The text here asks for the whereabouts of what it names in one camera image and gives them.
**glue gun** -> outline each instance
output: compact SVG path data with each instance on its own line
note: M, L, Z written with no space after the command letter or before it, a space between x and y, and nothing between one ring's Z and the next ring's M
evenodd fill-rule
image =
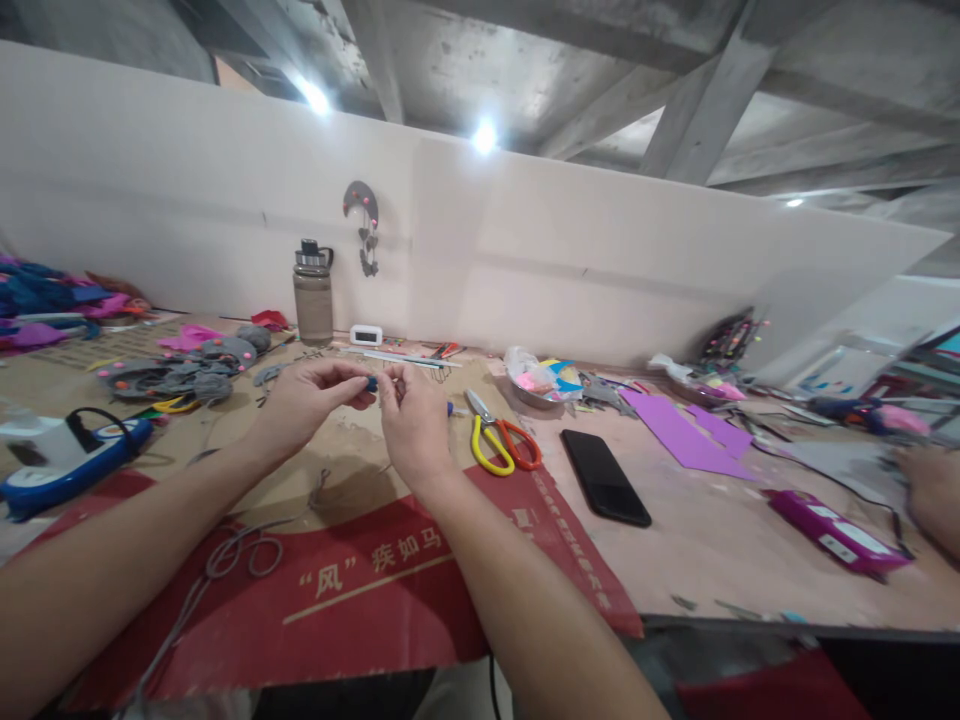
M13 522L85 492L139 454L153 432L149 420L124 422L98 408L78 408L61 420L6 402L10 421L0 425L0 439L23 465L0 483ZM84 411L104 415L113 425L91 432L80 421Z

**black smartphone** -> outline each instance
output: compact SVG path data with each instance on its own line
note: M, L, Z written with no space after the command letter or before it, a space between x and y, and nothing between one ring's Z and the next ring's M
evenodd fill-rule
M576 430L564 430L560 437L590 509L601 517L650 527L650 513L603 438Z

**scissors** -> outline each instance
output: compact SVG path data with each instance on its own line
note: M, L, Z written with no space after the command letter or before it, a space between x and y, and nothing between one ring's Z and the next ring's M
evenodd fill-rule
M476 417L473 420L473 436L470 438L470 447L473 449L473 456L477 459L485 470L493 473L494 475L499 475L500 477L506 477L513 473L516 469L514 466L514 460L516 460L516 465L518 465L523 470L536 470L540 465L543 464L543 456L540 454L540 446L534 441L523 430L518 428L513 423L507 422L506 420L498 420L490 414L490 411L487 410L487 406L483 404L483 400L480 399L480 396L477 395L473 390L467 390L467 401L470 403L470 407L473 408L473 411L477 413ZM504 442L509 448L510 452L504 449L503 445L497 439L497 436L493 434L493 431L490 429L490 425L496 425L500 429L500 435L503 437ZM494 465L480 451L480 428L483 428L483 434L490 442L491 445L500 453L500 456L507 461L507 466L505 468ZM521 438L527 441L527 444L530 446L530 449L533 451L533 459L530 461L524 460L520 457L520 453L517 450L517 446L513 444L513 438L510 437L510 433L519 435Z

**white partition wall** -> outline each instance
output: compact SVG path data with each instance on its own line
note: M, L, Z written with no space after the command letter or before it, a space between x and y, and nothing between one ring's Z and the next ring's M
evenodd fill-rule
M343 193L380 204L360 269ZM338 253L335 320L635 363L751 303L790 352L944 233L505 152L0 42L0 240L177 310L293 318L301 237Z

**small bowl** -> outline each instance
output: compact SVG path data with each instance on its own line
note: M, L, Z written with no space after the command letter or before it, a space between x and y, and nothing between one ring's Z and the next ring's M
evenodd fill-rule
M563 407L563 400L551 400L550 398L545 398L543 395L532 393L520 387L517 381L510 377L510 373L507 373L507 377L510 378L510 385L513 386L513 394L520 398L521 402L531 407L539 408L540 410L553 410L554 408Z

